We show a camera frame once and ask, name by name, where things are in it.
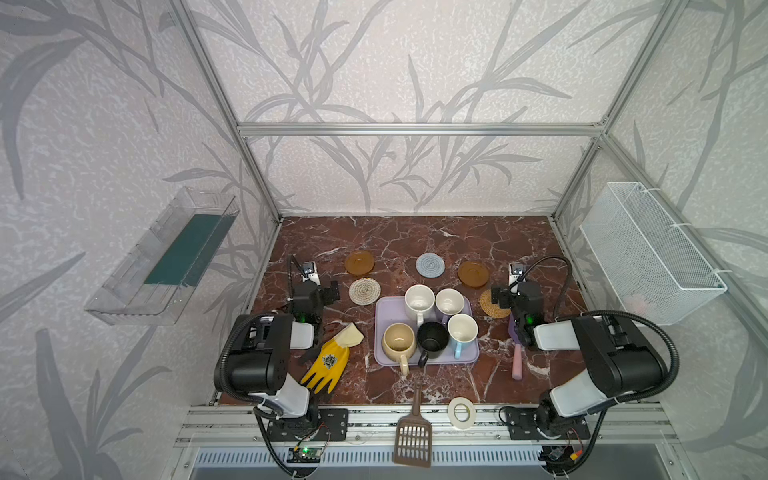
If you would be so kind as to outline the rattan wicker coaster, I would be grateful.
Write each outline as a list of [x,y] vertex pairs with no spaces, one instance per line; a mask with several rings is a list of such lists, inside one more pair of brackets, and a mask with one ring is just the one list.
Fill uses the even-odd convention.
[[501,308],[492,302],[492,291],[490,289],[485,290],[480,295],[479,304],[485,315],[493,319],[508,318],[511,314],[509,308]]

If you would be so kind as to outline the brown wooden coaster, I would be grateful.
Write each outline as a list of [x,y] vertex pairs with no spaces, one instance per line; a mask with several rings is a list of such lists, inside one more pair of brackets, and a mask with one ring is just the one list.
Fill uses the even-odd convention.
[[466,261],[463,262],[457,272],[459,280],[471,288],[481,288],[485,286],[490,278],[489,270],[481,263]]
[[363,276],[373,270],[375,258],[369,251],[355,251],[347,256],[344,266],[349,274]]

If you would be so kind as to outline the lilac mug white inside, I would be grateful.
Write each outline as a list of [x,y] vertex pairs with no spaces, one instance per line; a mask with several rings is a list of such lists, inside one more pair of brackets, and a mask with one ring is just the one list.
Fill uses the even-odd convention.
[[443,318],[450,318],[463,312],[465,297],[455,289],[442,289],[435,296],[435,307]]

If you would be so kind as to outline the white speckled mug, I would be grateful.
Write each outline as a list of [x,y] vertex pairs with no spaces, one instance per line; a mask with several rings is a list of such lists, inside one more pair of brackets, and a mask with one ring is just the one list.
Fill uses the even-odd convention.
[[435,318],[435,294],[426,285],[409,287],[404,296],[404,305],[407,317],[418,327]]

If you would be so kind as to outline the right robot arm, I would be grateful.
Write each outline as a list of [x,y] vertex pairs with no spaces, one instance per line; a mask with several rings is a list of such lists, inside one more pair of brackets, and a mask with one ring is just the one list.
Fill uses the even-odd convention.
[[528,277],[540,263],[510,264],[507,284],[490,290],[491,304],[510,312],[513,376],[522,375],[525,349],[578,351],[584,368],[544,392],[535,407],[501,407],[500,420],[512,439],[559,439],[578,433],[587,416],[656,396],[673,384],[680,355],[671,337],[654,322],[621,310],[546,320],[541,286]]

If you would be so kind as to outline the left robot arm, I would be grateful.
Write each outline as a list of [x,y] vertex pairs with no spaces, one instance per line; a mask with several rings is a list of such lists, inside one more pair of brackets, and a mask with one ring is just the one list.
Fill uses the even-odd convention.
[[336,281],[323,287],[306,280],[294,288],[286,312],[238,316],[214,369],[216,390],[254,404],[266,420],[316,424],[310,391],[289,373],[291,352],[319,351],[324,308],[339,299]]

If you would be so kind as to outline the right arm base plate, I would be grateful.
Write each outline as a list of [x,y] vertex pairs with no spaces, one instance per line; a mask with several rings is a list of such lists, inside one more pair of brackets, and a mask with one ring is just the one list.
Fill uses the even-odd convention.
[[562,417],[546,406],[523,408],[502,406],[500,422],[511,440],[588,440],[591,433],[584,416]]

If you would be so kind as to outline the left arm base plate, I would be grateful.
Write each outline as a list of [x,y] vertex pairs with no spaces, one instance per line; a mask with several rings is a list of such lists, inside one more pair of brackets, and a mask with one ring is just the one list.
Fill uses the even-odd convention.
[[346,408],[310,409],[305,416],[270,421],[267,436],[270,441],[344,441],[349,427]]

